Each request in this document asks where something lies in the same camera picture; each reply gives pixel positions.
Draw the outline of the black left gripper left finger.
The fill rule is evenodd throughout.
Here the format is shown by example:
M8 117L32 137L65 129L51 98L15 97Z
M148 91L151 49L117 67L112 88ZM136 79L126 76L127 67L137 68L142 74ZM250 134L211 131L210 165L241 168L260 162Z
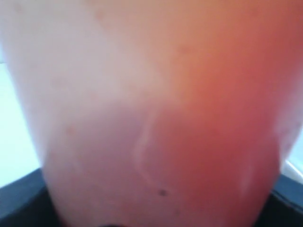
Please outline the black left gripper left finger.
M2 227L60 227L42 171L37 169L0 189Z

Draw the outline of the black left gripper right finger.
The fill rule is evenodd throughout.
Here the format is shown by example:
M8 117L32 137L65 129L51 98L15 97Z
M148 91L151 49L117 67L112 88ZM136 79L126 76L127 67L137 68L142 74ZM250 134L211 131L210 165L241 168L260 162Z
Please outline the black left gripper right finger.
M239 189L240 227L301 227L303 185L279 174L249 174Z

